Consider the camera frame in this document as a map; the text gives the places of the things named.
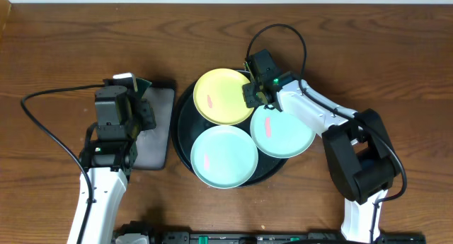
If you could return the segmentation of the green yellow sponge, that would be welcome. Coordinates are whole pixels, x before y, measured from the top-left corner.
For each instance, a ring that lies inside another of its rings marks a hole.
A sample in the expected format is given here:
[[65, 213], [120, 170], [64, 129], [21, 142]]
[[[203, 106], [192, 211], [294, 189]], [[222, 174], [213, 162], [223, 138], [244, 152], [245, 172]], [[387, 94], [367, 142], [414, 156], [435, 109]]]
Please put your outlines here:
[[143, 98], [143, 95], [145, 94], [146, 90], [149, 87], [151, 87], [152, 82], [146, 79], [136, 78], [136, 83], [137, 83], [136, 97]]

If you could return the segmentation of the yellow plate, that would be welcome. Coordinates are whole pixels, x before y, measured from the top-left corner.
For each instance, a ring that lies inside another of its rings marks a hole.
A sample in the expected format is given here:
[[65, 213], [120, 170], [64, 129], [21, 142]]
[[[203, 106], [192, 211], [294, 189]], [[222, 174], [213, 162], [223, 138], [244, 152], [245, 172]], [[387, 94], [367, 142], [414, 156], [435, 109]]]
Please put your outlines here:
[[253, 112], [246, 107], [242, 85], [249, 78], [233, 69], [213, 69], [201, 75], [193, 90], [197, 111], [214, 124], [234, 125], [246, 120]]

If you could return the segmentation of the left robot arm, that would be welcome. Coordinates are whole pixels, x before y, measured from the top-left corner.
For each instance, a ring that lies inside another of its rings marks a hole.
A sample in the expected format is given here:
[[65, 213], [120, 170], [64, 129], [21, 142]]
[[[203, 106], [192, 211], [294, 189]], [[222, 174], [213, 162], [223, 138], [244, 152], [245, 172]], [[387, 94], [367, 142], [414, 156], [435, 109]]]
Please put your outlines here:
[[107, 79], [95, 92], [96, 121], [86, 130], [78, 162], [79, 200], [69, 243], [109, 243], [122, 197], [138, 157], [139, 133], [156, 120], [144, 92], [151, 82]]

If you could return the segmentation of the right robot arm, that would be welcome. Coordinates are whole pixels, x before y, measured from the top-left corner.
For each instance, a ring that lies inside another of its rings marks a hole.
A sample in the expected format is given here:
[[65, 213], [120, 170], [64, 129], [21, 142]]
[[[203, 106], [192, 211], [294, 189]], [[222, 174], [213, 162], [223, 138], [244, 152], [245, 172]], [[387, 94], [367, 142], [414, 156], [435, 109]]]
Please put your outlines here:
[[290, 114], [322, 138], [331, 179], [345, 198], [343, 237], [377, 242], [382, 203], [407, 188], [403, 184], [397, 194], [387, 194], [395, 177], [406, 181], [407, 176], [379, 114], [334, 103], [294, 72], [283, 72], [267, 50], [247, 54], [244, 66], [251, 75], [243, 86], [248, 107], [266, 105]]

